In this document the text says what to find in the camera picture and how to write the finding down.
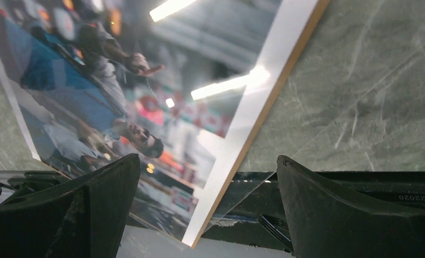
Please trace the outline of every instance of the man's hair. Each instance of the man's hair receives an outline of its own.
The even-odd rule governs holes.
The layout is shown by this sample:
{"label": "man's hair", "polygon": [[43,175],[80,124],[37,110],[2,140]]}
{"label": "man's hair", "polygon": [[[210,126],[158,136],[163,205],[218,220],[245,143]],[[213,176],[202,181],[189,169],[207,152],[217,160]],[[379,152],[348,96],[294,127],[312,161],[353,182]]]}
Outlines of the man's hair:
{"label": "man's hair", "polygon": [[158,159],[158,158],[160,158],[160,156],[163,153],[164,145],[162,143],[162,140],[160,140],[159,138],[156,138],[153,135],[152,135],[152,137],[154,137],[154,139],[155,139],[154,145],[152,145],[150,147],[141,148],[140,152],[144,156],[149,157],[151,159]]}

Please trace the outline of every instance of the wooden edge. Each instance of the wooden edge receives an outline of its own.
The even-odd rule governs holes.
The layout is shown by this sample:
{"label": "wooden edge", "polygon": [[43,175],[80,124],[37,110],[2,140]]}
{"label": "wooden edge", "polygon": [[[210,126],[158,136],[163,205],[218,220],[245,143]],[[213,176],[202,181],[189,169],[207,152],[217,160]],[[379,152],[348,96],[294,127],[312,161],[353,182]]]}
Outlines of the wooden edge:
{"label": "wooden edge", "polygon": [[224,196],[226,190],[228,189],[231,180],[233,179],[247,151],[249,150],[251,143],[254,141],[260,127],[263,125],[263,122],[268,116],[272,105],[274,104],[278,95],[280,94],[280,91],[282,90],[282,87],[285,85],[286,81],[288,80],[291,70],[293,69],[294,65],[296,64],[299,57],[301,56],[302,50],[304,50],[304,47],[307,45],[307,42],[309,41],[314,29],[316,28],[318,21],[320,20],[321,16],[325,12],[325,9],[328,6],[329,1],[330,0],[319,0],[318,3],[316,4],[316,7],[312,11],[311,17],[309,21],[307,22],[306,26],[304,27],[304,30],[301,36],[299,37],[298,42],[296,43],[296,46],[294,47],[293,51],[290,54],[290,57],[288,58],[285,64],[285,67],[283,68],[281,74],[279,75],[279,78],[277,79],[277,82],[274,85],[274,88],[271,94],[269,95],[268,100],[264,104],[264,107],[260,113],[260,116],[258,117],[257,121],[253,125],[252,130],[250,131],[249,138],[247,138],[246,143],[244,144],[241,151],[239,152],[239,155],[237,156],[237,159],[225,180],[225,184],[219,192],[217,200],[212,206],[209,214],[206,217],[206,220],[203,226],[201,227],[201,230],[200,230],[201,234],[199,234],[197,238],[195,239],[195,241],[193,242],[193,245],[191,246],[192,249],[194,249],[196,245],[198,244],[198,241],[201,238],[202,234],[204,233],[204,230],[208,222],[211,220],[217,206],[219,205],[222,197]]}

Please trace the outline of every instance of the cable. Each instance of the cable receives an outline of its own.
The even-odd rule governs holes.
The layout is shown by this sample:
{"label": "cable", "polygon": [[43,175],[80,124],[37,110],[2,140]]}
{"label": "cable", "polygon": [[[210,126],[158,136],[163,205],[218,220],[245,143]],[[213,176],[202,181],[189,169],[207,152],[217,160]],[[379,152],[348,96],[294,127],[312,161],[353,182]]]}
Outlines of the cable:
{"label": "cable", "polygon": [[284,251],[287,253],[293,253],[293,244],[291,238],[286,234],[282,233],[277,227],[285,230],[289,234],[288,225],[281,219],[262,214],[258,219],[258,222],[266,229],[274,238],[279,240],[285,247]]}

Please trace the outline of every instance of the marble surface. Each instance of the marble surface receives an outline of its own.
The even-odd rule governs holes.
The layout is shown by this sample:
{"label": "marble surface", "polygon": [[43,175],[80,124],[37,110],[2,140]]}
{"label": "marble surface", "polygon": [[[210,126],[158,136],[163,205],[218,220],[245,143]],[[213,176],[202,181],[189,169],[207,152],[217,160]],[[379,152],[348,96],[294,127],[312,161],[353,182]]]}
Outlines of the marble surface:
{"label": "marble surface", "polygon": [[[331,1],[240,171],[425,170],[425,0]],[[0,169],[32,159],[0,87]]]}
{"label": "marble surface", "polygon": [[32,158],[1,83],[0,170],[51,170]]}

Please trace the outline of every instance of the man's hand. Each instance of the man's hand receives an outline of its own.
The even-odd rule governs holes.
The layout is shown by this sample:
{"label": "man's hand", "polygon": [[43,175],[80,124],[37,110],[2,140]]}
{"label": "man's hand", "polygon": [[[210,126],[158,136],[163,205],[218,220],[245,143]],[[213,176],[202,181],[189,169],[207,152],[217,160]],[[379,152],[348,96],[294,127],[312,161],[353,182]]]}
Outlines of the man's hand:
{"label": "man's hand", "polygon": [[133,56],[130,56],[128,60],[129,64],[127,64],[127,69],[134,74],[143,77],[151,77],[164,68],[164,66],[157,66],[154,68],[149,67],[146,58],[140,53],[133,54]]}
{"label": "man's hand", "polygon": [[97,145],[105,149],[110,155],[111,160],[117,160],[119,157],[108,147],[102,138],[102,135],[94,128],[91,128],[86,122],[78,120],[78,136],[84,139],[85,144],[98,152]]}

